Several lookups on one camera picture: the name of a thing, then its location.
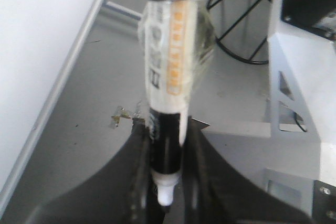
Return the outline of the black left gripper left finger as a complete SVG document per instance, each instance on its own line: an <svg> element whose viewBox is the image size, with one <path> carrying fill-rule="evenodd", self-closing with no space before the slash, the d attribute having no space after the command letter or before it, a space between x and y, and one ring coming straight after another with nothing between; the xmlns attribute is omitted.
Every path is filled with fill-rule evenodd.
<svg viewBox="0 0 336 224"><path fill-rule="evenodd" d="M63 195L39 205L26 223L157 223L149 142L142 119L102 169Z"/></svg>

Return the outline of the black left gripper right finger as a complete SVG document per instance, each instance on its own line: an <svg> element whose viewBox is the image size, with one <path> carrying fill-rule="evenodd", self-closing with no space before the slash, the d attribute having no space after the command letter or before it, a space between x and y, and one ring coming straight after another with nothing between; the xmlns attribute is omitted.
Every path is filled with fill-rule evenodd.
<svg viewBox="0 0 336 224"><path fill-rule="evenodd" d="M232 167L197 123L187 123L182 184L185 223L313 223Z"/></svg>

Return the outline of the white metal robot base bracket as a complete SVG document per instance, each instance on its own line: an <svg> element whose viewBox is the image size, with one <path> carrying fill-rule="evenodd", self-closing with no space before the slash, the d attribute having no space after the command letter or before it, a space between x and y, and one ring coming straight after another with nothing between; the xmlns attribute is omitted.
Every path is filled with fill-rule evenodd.
<svg viewBox="0 0 336 224"><path fill-rule="evenodd" d="M335 0L272 0L270 138L224 160L236 223L335 223Z"/></svg>

